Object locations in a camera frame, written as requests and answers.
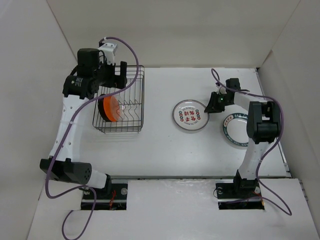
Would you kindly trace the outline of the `black plate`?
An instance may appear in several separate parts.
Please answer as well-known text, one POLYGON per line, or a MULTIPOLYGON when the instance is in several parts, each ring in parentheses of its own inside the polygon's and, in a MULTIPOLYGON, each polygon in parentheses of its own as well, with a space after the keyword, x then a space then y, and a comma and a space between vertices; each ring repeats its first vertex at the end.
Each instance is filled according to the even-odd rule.
POLYGON ((110 122, 109 118, 106 115, 103 102, 104 102, 103 98, 98 100, 97 102, 98 112, 104 121, 110 122))

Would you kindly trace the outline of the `orange plate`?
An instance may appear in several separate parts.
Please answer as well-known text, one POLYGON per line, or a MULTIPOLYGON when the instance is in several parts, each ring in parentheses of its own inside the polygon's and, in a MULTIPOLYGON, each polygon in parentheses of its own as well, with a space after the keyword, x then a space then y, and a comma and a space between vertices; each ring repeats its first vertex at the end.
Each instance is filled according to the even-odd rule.
POLYGON ((120 106, 115 96, 108 96, 102 100, 103 110, 110 122, 117 122, 119 119, 120 106))

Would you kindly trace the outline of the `white plate red characters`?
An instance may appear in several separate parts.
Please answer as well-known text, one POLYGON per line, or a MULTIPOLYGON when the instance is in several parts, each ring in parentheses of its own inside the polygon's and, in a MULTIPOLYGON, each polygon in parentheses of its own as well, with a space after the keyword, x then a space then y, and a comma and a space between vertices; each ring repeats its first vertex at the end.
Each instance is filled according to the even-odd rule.
POLYGON ((172 111, 174 123, 186 131, 199 131, 209 122, 205 105, 197 100, 187 99, 175 105, 172 111))

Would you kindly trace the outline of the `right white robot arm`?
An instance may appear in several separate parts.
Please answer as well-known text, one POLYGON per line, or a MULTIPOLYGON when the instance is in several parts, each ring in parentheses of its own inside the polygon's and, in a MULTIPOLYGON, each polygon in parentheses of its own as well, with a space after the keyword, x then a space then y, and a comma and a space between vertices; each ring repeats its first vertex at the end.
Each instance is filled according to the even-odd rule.
POLYGON ((222 113, 231 105, 242 107, 247 111, 248 136, 242 164, 232 182, 216 184, 217 197, 221 200, 254 198, 253 192, 262 186, 259 179, 262 161, 276 147, 283 134, 283 110, 274 98, 241 89, 238 78, 229 78, 225 83, 217 80, 216 85, 218 91, 211 93, 204 111, 213 114, 222 113))

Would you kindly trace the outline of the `clear glass plate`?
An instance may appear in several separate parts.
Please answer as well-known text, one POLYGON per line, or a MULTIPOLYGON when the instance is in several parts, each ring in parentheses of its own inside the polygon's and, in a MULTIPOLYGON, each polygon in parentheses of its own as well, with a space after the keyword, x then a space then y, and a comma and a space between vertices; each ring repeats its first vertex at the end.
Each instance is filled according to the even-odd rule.
POLYGON ((120 95, 113 95, 110 97, 110 112, 115 122, 123 121, 125 103, 120 95))

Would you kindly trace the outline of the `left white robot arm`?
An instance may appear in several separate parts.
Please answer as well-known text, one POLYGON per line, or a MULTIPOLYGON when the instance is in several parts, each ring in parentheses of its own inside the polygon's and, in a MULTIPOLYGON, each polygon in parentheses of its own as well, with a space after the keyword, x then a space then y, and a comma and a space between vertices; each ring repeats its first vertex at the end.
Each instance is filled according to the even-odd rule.
POLYGON ((77 65, 63 84, 63 109, 54 146, 39 165, 46 173, 46 182, 54 180, 93 188, 102 199, 111 195, 111 177, 93 169, 89 162, 82 162, 80 146, 88 116, 86 106, 95 102, 99 88, 126 88, 127 63, 122 61, 120 73, 116 74, 116 50, 114 43, 78 50, 77 65))

